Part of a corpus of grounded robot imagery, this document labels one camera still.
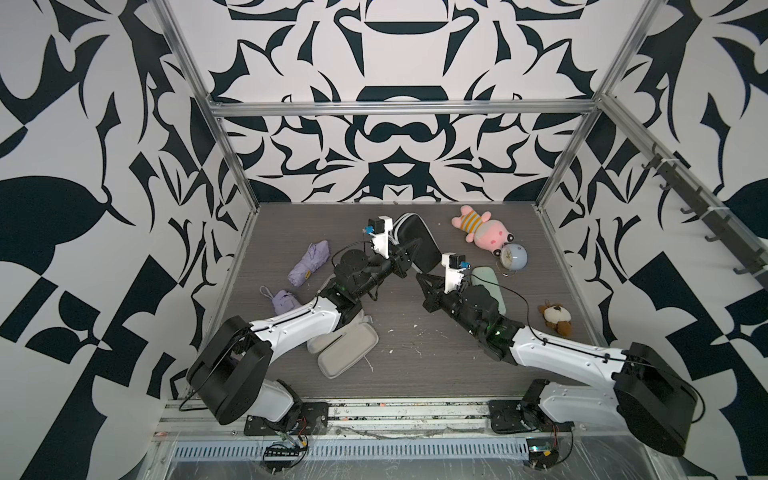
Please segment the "pink plush pig toy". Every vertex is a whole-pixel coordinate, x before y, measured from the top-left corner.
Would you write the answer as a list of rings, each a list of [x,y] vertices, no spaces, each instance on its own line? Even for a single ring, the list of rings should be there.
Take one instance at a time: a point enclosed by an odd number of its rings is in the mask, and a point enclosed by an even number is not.
[[[451,219],[451,225],[465,233],[465,241],[478,248],[500,256],[503,247],[513,243],[514,234],[490,211],[482,214],[469,205],[460,208],[460,215]]]

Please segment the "brown white plush dog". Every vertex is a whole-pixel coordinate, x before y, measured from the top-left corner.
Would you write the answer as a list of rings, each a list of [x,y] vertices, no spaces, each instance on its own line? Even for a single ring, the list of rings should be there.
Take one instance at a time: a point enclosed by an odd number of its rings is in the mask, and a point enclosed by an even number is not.
[[[562,304],[546,301],[538,310],[548,328],[562,337],[572,334],[572,316]]]

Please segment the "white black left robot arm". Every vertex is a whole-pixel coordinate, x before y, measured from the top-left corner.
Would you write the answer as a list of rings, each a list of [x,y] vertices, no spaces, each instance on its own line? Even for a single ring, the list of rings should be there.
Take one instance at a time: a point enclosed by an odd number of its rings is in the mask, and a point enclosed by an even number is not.
[[[334,265],[333,278],[307,304],[265,320],[225,320],[187,372],[190,394],[221,425],[250,414],[292,427],[300,398],[283,383],[265,379],[269,366],[294,348],[349,324],[361,311],[364,296],[376,298],[392,274],[407,276],[422,244],[421,239],[401,245],[385,239],[387,253],[381,248],[370,254],[349,249]]]

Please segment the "lavender folded umbrella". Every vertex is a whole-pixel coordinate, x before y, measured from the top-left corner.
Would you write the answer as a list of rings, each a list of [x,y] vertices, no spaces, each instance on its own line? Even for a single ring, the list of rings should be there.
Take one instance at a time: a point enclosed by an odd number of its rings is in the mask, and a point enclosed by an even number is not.
[[[301,302],[290,291],[279,290],[273,293],[266,286],[261,286],[259,291],[271,302],[276,316],[283,315],[302,306]]]
[[[311,243],[299,262],[290,270],[287,279],[294,287],[302,286],[330,258],[327,240]]]

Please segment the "aluminium cage frame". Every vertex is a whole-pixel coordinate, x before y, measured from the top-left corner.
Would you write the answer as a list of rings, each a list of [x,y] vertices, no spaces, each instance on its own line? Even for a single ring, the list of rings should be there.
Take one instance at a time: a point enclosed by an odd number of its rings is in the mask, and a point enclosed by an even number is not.
[[[577,288],[574,337],[653,347],[743,430],[767,402],[767,290],[646,173],[653,143],[767,246],[763,1],[172,1],[165,33],[259,202],[535,203]]]

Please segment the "blue round alarm clock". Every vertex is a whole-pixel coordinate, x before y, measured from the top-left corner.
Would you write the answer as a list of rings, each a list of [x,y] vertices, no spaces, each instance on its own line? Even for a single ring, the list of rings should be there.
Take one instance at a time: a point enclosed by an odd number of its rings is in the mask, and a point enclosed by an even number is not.
[[[523,270],[528,263],[527,250],[518,243],[507,243],[494,252],[498,269],[503,276]]]

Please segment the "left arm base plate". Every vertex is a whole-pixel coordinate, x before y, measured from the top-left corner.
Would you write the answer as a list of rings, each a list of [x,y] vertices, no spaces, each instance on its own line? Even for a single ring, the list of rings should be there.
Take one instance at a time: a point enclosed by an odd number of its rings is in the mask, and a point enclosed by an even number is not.
[[[245,436],[309,435],[323,433],[327,429],[329,407],[327,402],[304,402],[293,406],[277,422],[247,415],[243,434]]]

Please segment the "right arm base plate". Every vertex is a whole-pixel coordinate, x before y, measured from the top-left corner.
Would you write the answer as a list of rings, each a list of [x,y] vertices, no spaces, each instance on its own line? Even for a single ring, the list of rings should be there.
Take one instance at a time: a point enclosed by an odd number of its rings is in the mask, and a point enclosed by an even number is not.
[[[538,406],[525,400],[490,400],[491,430],[500,435],[532,433],[542,429]]]

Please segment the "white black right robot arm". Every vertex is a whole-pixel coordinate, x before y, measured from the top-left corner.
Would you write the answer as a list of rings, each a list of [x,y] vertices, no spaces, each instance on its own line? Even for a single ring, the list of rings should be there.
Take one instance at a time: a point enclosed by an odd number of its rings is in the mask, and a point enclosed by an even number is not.
[[[428,312],[442,311],[496,361],[537,368],[577,381],[548,383],[535,406],[556,423],[588,422],[625,427],[646,446],[669,456],[685,453],[694,414],[704,406],[698,391],[651,347],[587,345],[511,320],[482,285],[448,287],[444,278],[419,274]]]

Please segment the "lavender open umbrella case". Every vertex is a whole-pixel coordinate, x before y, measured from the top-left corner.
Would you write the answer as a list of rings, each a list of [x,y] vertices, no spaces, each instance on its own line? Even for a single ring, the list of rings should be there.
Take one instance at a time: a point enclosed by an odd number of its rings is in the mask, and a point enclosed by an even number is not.
[[[379,335],[371,324],[354,325],[318,355],[319,370],[326,378],[335,379],[362,360],[378,343]]]

